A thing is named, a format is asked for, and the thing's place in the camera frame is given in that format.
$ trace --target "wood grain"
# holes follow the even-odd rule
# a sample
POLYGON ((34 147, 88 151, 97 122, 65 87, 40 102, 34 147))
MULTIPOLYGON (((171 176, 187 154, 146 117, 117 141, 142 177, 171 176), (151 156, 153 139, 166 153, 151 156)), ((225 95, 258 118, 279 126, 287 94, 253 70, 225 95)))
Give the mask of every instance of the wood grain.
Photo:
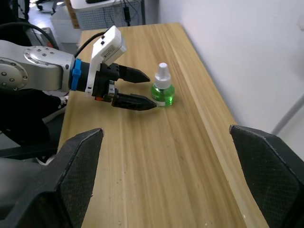
MULTIPOLYGON (((82 227, 267 227, 228 133, 236 122, 181 25, 120 30, 128 49, 117 63, 152 81, 118 81, 119 91, 151 97, 158 64, 166 62, 176 100, 136 112, 71 92, 60 145, 96 127, 105 132, 82 227)), ((96 32, 83 32, 82 42, 96 32)), ((81 59, 89 61, 91 51, 81 59)))

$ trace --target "white wall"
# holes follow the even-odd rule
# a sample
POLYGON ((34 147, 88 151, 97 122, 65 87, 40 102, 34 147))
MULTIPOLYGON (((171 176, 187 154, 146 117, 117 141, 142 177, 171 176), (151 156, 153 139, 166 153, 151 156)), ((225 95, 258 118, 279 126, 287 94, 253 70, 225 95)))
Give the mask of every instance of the white wall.
POLYGON ((304 93, 303 14, 304 0, 159 0, 158 17, 183 25, 237 122, 271 132, 304 93))

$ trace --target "floor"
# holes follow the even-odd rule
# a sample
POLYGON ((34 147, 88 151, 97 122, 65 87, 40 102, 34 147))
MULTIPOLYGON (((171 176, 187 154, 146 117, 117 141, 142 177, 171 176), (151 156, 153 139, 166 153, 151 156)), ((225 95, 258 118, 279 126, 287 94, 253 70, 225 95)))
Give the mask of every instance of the floor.
MULTIPOLYGON (((58 39, 58 36, 56 35, 53 25, 51 23, 51 12, 52 12, 52 1, 45 2, 41 4, 43 6, 43 10, 40 11, 35 4, 32 5, 29 11, 29 21, 31 24, 34 24, 40 28, 43 27, 49 27, 51 28, 53 35, 55 37, 55 40, 57 42, 57 45, 61 50, 64 50, 66 52, 69 52, 71 54, 75 53, 76 46, 68 45, 68 44, 62 44, 60 40, 58 39)), ((55 96, 63 96, 65 93, 58 92, 58 91, 51 91, 51 92, 45 92, 46 94, 55 95, 55 96)), ((0 149, 7 149, 7 148, 13 148, 18 147, 19 145, 13 142, 11 139, 6 137, 4 134, 0 132, 0 149)))

